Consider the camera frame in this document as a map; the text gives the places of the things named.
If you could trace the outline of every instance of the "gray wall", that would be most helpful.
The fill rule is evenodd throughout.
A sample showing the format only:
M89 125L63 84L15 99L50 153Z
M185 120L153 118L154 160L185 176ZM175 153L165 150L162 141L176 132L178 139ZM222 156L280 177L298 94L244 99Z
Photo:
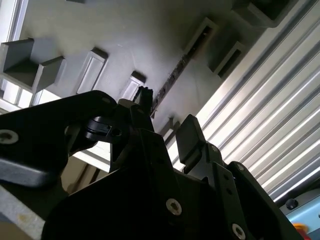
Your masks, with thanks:
M22 38L51 38L44 54L64 55L67 67L48 90L66 97L75 85L87 52L94 46L109 54L97 89L117 99L133 70L147 76L146 86L156 94L183 54L204 17L230 21L251 45L262 32L231 12L231 0L108 0L79 4L64 0L29 0ZM191 62L155 115L160 129L167 117L182 121L196 114L221 81L203 64Z

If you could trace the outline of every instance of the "gray rectangular block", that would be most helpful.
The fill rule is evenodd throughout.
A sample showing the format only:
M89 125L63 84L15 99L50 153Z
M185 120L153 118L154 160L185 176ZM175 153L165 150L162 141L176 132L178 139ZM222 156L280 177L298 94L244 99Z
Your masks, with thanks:
M108 54L96 47L88 53L79 75L77 94L82 94L95 88L107 62Z

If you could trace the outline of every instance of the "blue object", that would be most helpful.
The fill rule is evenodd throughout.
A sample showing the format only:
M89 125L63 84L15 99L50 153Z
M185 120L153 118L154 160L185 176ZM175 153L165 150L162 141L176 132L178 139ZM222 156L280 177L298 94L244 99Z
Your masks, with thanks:
M320 229L320 196L290 212L286 217L293 224L304 224L308 234Z

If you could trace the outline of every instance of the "black knob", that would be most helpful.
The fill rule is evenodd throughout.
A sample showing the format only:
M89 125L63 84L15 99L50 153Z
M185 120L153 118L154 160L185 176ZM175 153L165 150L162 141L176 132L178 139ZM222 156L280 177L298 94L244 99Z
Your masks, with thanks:
M297 200L291 198L285 202L285 206L287 209L292 210L298 207L299 203Z

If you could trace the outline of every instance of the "orange object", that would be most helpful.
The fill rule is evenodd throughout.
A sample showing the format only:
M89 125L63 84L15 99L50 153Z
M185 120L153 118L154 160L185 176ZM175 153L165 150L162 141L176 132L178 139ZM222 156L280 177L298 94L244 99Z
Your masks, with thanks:
M311 238L307 235L308 227L302 223L294 223L293 226L301 234L304 240L311 240Z

